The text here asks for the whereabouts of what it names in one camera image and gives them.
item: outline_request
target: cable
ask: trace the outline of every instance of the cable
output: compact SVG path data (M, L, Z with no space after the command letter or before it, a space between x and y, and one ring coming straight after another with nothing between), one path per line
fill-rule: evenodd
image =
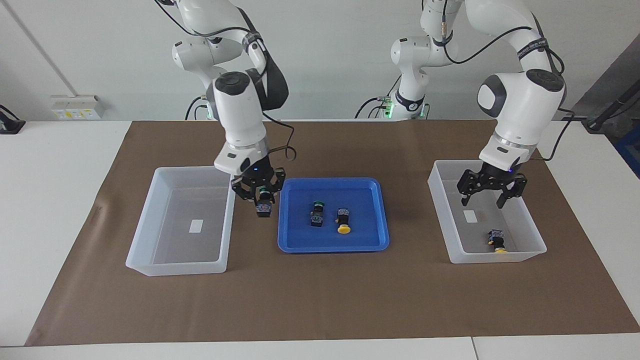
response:
M375 108L371 109L371 111L369 112L369 116L367 117L367 119L371 119L371 115L373 114L373 111L375 109L378 109L378 111L380 111L380 109L384 109L384 106L376 106Z
M447 51L447 44L445 42L445 40L443 39L443 48L444 48L444 53L447 56L447 59L449 59L449 61L451 61L454 64L464 64L468 61L470 61L471 59L475 58L476 56L480 55L483 51L487 50L491 45L495 44L496 41L502 39L503 37L509 35L510 33L514 32L514 31L518 31L518 30L531 30L531 28L529 26L519 26L517 28L513 28L511 30L507 30L505 32L503 32L502 34L500 34L500 36L498 36L497 38L491 40L489 42L489 44L486 44L482 49L478 50L475 54L473 54L472 56L469 56L467 59L464 59L462 61L456 61L453 60L450 56L449 56L449 52Z
M7 109L4 105L0 104L0 109L8 112L11 116L13 116L15 118L15 120L20 120L20 118L15 116L15 114L11 110Z
M264 112L262 112L262 114L264 115L264 117L266 117L270 121L275 122L276 124L278 124L280 126L284 126L284 127L287 127L289 129L291 129L291 133L289 134L289 138L287 139L287 145L276 147L275 149L271 149L271 150L269 150L269 153L272 154L274 152L278 152L278 151L284 150L285 158L287 158L287 160L289 160L289 161L294 161L298 157L298 152L296 151L296 149L293 146L290 146L290 143L291 143L291 138L293 137L293 133L296 132L296 128L291 126L291 125L285 124L285 123L283 123L281 121L277 121L276 119L274 119L273 117L270 117L269 115L265 114ZM289 150L293 151L293 158L289 157Z
M429 113L431 112L431 104L425 104L425 106L429 106L427 110L427 115L424 116L424 120L429 120Z
M265 56L264 57L264 69L262 70L262 74L260 74L260 79L262 79L264 74L267 72L267 68L269 67L269 59L270 58L271 58L270 56Z
M448 2L449 2L449 0L444 0L444 7L442 8L442 22L447 22L447 3ZM447 51L447 40L445 38L442 39L442 47L444 48L444 53L447 56L447 59L449 59L449 61L451 61L454 64L463 64L463 63L466 63L469 60L475 58L476 56L480 55L483 51L487 50L487 48L489 48L491 45L495 44L496 41L502 39L503 37L509 35L510 33L514 32L514 31L518 31L518 30L532 30L532 28L530 28L529 26L519 26L517 28L513 28L511 30L507 30L504 33L502 33L500 36L498 36L497 38L495 38L491 42L489 42L489 44L486 44L482 49L478 50L471 57L469 57L469 58L467 58L467 59L465 59L463 61L453 60L449 56L449 52Z
M230 31L230 30L242 30L242 31L246 31L247 33L251 33L251 30L249 30L247 28L243 28L242 26L231 26L229 28L224 28L224 29L221 29L221 30L217 30L217 31L214 31L214 32L208 33L208 34L201 34L201 33L197 32L195 30L193 32L196 35L200 36L200 37L210 38L210 37L214 37L214 36L216 36L218 34L222 34L225 31Z
M167 16L169 16L169 19L171 19L171 21L173 21L176 25L178 25L180 29L182 29L185 33L189 35L195 36L194 33L190 33L187 29L184 28L184 26L182 26L177 20L175 20L175 18L173 18L173 16L171 16L171 14L164 9L162 4L158 0L154 0L154 1L156 2L156 5L160 6L160 10L162 10Z
M558 60L558 62L560 63L560 70L558 70L558 72L560 73L560 75L562 75L562 73L564 72L564 61L562 61L560 56L558 56L558 54L556 54L556 52L551 50L550 48L546 47L545 50Z
M360 112L362 111L362 109L364 109L365 106L367 106L367 104L369 104L370 102L374 102L377 101L378 98L377 97L372 97L371 99L367 100L364 102L364 104L361 105L360 109L358 109L358 112L356 112L356 116L353 117L354 119L357 119L358 116L360 116Z
M191 104L189 105L189 108L187 109L187 113L186 113L186 114L184 114L184 121L187 121L187 119L189 118L189 114L191 113L191 109L193 108L193 105L195 105L195 103L196 103L198 100L204 100L204 99L205 99L205 97L204 97L204 96L202 96L202 95L200 95L200 96L196 97L195 99L193 99L193 100L191 101Z
M626 108L626 109L622 110L621 112L619 112L619 113L617 113L617 114L613 114L613 115L611 115L610 117L607 117L607 120L609 120L609 119L613 119L614 117L618 117L618 116L620 116L620 115L622 115L622 114L626 113L627 111L631 110L631 109L632 109L632 108L633 108L633 107L638 103L638 101L640 101L640 97L638 97L638 98L636 99L636 101L634 101L634 102L633 102L633 104L629 105L629 107L628 107L628 108Z
M558 135L558 139L556 140L554 149L551 151L551 156L549 156L548 158L531 158L532 160L551 161L556 155L556 150L558 148L558 145L560 144L560 140L562 139L564 132L569 128L569 125L575 120L575 112L573 112L572 110L567 110L562 108L558 108L558 110L563 111L565 113L570 113L571 117L569 118L569 120L567 120L566 125L564 125L562 131L560 131L560 135Z
M400 81L400 78L402 77L402 74L398 75L398 78L396 79L396 82L391 85L391 89L389 89L389 91L387 92L387 97L389 95L391 95L391 92L394 91L394 88L396 87L396 85L398 84L398 81ZM385 102L384 101L380 101L380 106L382 106ZM378 114L380 113L380 109L378 109L376 111L376 119L378 118Z
M206 109L207 106L206 105L198 105L198 106L196 106L196 109L193 110L193 120L198 120L198 109L200 109L200 108Z

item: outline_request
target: blue bin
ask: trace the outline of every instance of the blue bin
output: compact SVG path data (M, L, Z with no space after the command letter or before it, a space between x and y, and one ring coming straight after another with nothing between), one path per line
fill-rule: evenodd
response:
M324 203L324 224L311 226L313 203ZM339 234L339 208L349 209L349 234ZM389 246L380 184L370 177L288 179L280 193L278 246L292 254L374 252Z

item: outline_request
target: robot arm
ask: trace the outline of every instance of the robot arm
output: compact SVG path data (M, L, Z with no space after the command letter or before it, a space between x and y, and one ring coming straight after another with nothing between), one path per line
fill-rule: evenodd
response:
M520 166L531 158L544 129L565 94L565 84L548 51L534 15L520 0L467 0L467 16L478 31L504 37L518 53L523 72L493 74L480 86L477 103L498 125L480 153L479 172L465 171L458 190L467 205L471 195L500 190L497 205L519 197L527 179Z
M259 217L271 216L274 194L282 189L284 169L269 160L262 112L281 107L289 95L280 69L245 12L228 0L162 0L180 10L186 29L199 40L176 44L173 57L194 72L207 89L210 107L225 129L226 142L214 161L216 168L235 176L232 189L252 200ZM244 51L254 68L226 72L215 65Z
M393 45L392 59L402 78L391 99L391 109L384 111L391 113L389 117L417 117L428 83L422 68L454 62L450 58L457 56L458 45L452 25L462 1L427 1L420 25L428 35L400 39ZM560 106L564 80L553 65L537 20L521 0L466 0L466 6L469 22L476 30L493 37L511 31L503 39L517 51L523 68L517 74L493 74L481 85L477 103L498 120L498 125L480 153L482 169L467 170L458 183L464 205L474 193L501 190L497 201L501 208L507 199L521 196L524 190L527 179L517 170L529 160Z

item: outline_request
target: brown paper sheet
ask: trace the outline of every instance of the brown paper sheet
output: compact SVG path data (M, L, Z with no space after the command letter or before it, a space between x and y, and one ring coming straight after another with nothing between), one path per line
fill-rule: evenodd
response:
M298 159L278 153L274 165L289 177L376 178L387 250L284 254L277 207L259 219L237 201L226 273L126 268L154 170L211 165L224 142L214 122L135 122L26 345L640 332L542 162L524 167L524 199L548 252L523 263L449 262L426 179L435 160L477 158L494 122L295 125ZM268 130L272 146L288 135Z

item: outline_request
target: translucent plastic bin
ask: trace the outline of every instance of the translucent plastic bin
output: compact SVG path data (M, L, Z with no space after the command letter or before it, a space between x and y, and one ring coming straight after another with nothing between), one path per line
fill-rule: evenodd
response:
M449 259L454 264L516 263L547 251L524 200L512 198L502 209L495 201L500 191L485 190L471 196L462 206L462 195L456 185L466 169L478 171L481 160L438 160L429 176L440 228ZM494 253L487 233L504 231L506 253Z
M224 272L234 195L215 167L156 169L127 267L147 276Z

